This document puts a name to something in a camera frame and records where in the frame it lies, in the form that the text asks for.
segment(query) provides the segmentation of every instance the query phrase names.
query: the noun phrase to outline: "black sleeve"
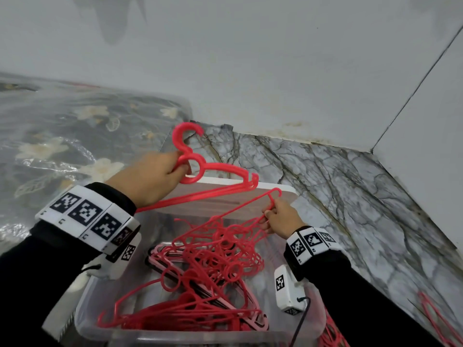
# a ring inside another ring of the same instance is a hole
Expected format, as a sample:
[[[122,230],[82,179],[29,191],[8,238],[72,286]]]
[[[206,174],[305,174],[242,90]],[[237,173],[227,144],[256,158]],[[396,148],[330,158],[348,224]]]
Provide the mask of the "black sleeve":
[[[112,187],[102,183],[86,187],[130,215],[135,213],[133,202]],[[41,330],[45,318],[82,267],[99,254],[54,225],[39,221],[31,236],[0,256],[0,297],[6,318],[2,330],[20,330],[28,340],[47,340]]]
[[[305,277],[318,288],[333,321],[352,347],[442,346],[352,269],[342,252],[328,250],[299,265],[286,244],[284,256],[297,280]]]

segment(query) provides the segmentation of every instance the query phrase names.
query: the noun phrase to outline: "white wall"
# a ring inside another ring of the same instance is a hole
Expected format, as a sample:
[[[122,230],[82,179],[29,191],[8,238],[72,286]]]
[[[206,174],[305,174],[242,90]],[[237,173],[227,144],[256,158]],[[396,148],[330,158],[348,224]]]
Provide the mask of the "white wall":
[[[0,0],[0,70],[177,94],[235,131],[368,150],[463,0]]]
[[[374,154],[463,254],[463,32]]]

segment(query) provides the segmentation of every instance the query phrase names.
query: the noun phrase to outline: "person's right hand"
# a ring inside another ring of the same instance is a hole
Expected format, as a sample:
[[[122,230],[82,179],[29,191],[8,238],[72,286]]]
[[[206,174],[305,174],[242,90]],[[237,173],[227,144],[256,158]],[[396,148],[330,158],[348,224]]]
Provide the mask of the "person's right hand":
[[[275,199],[275,206],[269,210],[265,207],[262,212],[265,218],[260,221],[260,227],[268,234],[277,234],[287,240],[297,229],[307,225],[300,218],[297,210],[281,198]]]

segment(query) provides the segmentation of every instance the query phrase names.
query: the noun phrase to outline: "qr code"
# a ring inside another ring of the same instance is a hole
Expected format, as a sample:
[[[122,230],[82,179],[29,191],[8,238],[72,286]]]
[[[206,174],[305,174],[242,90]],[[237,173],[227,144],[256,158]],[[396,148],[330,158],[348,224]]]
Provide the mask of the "qr code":
[[[125,249],[124,253],[122,254],[121,260],[129,260],[130,257],[133,254],[133,251],[135,251],[135,246],[133,245],[128,245],[127,248]]]
[[[321,231],[319,231],[319,234],[325,241],[336,242],[329,233],[322,233]]]
[[[105,214],[95,223],[91,230],[99,237],[108,240],[121,225],[122,223],[112,215]]]
[[[293,308],[293,307],[288,308],[287,310],[285,310],[285,313],[291,314],[291,315],[296,315],[296,314],[299,314],[301,312],[302,312],[302,310],[299,310],[299,309]]]
[[[320,236],[318,236],[317,233],[311,233],[308,235],[304,235],[304,239],[307,241],[307,244],[310,247],[320,245],[321,243],[323,243],[323,241],[321,241]]]
[[[84,200],[69,216],[82,225],[89,225],[103,210],[90,201]]]
[[[283,275],[280,275],[278,278],[276,278],[275,282],[277,291],[280,291],[283,287],[285,287],[285,280],[283,279]]]
[[[64,213],[80,199],[81,197],[68,192],[61,196],[59,200],[50,206],[50,208],[57,212]]]
[[[291,247],[291,249],[293,250],[294,252],[294,255],[296,257],[299,257],[301,255],[301,253],[303,253],[306,248],[304,247],[304,245],[302,244],[302,242],[300,241],[300,239],[297,239],[296,241],[294,241],[291,245],[289,245]]]
[[[122,229],[120,233],[117,234],[115,238],[113,238],[111,243],[113,243],[116,246],[120,246],[131,233],[132,230],[130,230],[128,227],[125,227]]]

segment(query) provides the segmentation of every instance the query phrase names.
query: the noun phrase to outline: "hand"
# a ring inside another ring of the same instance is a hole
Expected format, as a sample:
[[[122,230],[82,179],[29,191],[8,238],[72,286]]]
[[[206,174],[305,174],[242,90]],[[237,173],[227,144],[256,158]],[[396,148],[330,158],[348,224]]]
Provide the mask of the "hand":
[[[307,225],[300,218],[297,210],[281,198],[275,199],[275,206],[269,210],[269,206],[262,210],[265,218],[259,222],[262,230],[268,234],[277,234],[287,240],[297,229]]]
[[[105,184],[122,192],[137,208],[149,206],[166,197],[191,170],[188,164],[182,164],[172,171],[181,155],[180,151],[149,152]]]

